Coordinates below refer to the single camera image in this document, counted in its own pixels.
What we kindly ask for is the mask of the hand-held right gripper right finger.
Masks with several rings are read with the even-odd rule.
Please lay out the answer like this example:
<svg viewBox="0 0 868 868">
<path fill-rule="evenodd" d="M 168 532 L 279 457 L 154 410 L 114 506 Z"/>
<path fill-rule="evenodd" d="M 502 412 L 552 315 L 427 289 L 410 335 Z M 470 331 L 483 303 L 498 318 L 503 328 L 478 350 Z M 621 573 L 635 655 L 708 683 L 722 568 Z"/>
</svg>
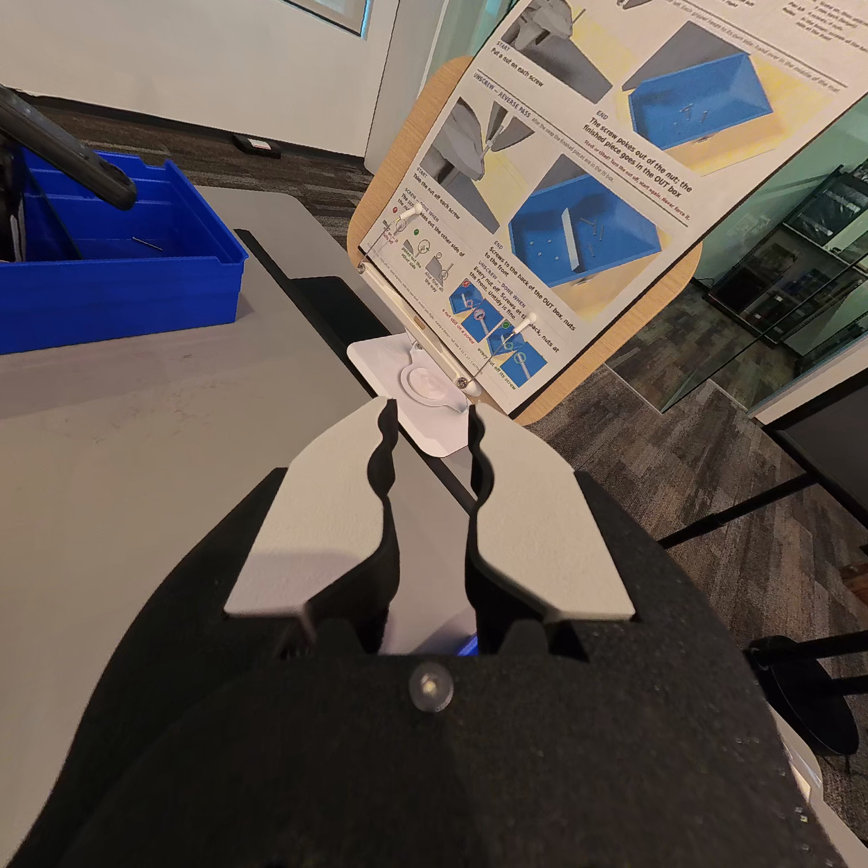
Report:
<svg viewBox="0 0 868 868">
<path fill-rule="evenodd" d="M 629 621 L 635 606 L 570 464 L 488 405 L 472 408 L 476 506 L 465 589 L 477 619 Z"/>
</svg>

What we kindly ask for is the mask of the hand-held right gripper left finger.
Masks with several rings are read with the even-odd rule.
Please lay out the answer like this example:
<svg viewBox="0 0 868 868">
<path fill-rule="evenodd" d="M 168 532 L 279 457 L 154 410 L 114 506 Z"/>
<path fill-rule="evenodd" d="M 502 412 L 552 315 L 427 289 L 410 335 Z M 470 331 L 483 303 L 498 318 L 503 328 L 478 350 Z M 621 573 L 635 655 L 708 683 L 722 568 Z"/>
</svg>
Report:
<svg viewBox="0 0 868 868">
<path fill-rule="evenodd" d="M 224 611 L 288 616 L 313 639 L 345 619 L 361 643 L 381 643 L 399 584 L 388 494 L 395 482 L 396 401 L 375 397 L 291 462 Z"/>
</svg>

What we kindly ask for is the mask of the blue bin with divider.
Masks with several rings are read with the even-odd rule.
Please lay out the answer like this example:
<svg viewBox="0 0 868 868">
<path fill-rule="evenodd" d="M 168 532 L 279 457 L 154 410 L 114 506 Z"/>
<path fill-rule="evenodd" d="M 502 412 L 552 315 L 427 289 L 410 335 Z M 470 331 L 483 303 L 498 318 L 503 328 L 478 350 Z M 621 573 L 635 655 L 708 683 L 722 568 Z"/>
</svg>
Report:
<svg viewBox="0 0 868 868">
<path fill-rule="evenodd" d="M 26 260 L 1 266 L 1 353 L 235 320 L 247 253 L 170 160 L 100 153 L 136 184 L 101 201 L 25 150 Z"/>
</svg>

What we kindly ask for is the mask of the white document stand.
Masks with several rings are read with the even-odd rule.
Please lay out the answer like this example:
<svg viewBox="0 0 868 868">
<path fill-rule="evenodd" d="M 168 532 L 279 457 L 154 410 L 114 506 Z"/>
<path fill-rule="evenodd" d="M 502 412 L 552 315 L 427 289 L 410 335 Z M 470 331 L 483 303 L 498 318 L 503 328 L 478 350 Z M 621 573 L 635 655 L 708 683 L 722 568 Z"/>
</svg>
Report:
<svg viewBox="0 0 868 868">
<path fill-rule="evenodd" d="M 536 313 L 510 320 L 464 279 L 447 298 L 444 310 L 458 336 L 471 342 L 471 355 L 461 360 L 369 262 L 381 248 L 402 241 L 405 263 L 425 266 L 422 276 L 428 288 L 448 288 L 452 264 L 442 263 L 440 251 L 429 253 L 429 239 L 420 229 L 425 211 L 421 202 L 410 208 L 393 207 L 392 217 L 383 221 L 358 266 L 364 281 L 385 299 L 405 331 L 351 343 L 348 356 L 377 396 L 396 401 L 398 422 L 415 445 L 430 457 L 446 458 L 468 443 L 469 410 L 483 396 L 479 382 L 483 372 L 498 371 L 509 385 L 526 385 L 548 359 L 531 343 Z"/>
</svg>

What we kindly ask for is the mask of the black round floor stand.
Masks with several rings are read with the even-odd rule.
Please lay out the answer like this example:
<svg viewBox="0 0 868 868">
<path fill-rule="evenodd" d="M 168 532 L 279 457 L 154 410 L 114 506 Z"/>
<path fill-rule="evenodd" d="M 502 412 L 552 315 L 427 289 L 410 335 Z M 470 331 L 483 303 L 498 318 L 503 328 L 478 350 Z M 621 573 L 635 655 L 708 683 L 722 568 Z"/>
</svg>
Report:
<svg viewBox="0 0 868 868">
<path fill-rule="evenodd" d="M 860 744 L 847 697 L 867 693 L 867 675 L 833 678 L 820 661 L 865 652 L 867 631 L 796 642 L 768 636 L 745 658 L 772 708 L 816 754 L 849 757 Z"/>
</svg>

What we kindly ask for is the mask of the printed instruction sheet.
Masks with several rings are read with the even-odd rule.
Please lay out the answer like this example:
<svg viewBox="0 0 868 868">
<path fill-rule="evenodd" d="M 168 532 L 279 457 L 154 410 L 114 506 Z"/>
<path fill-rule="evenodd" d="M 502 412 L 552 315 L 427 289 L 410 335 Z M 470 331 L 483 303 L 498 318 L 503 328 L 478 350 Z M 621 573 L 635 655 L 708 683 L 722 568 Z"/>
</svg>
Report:
<svg viewBox="0 0 868 868">
<path fill-rule="evenodd" d="M 359 243 L 452 416 L 542 393 L 866 96 L 866 2 L 517 2 Z"/>
</svg>

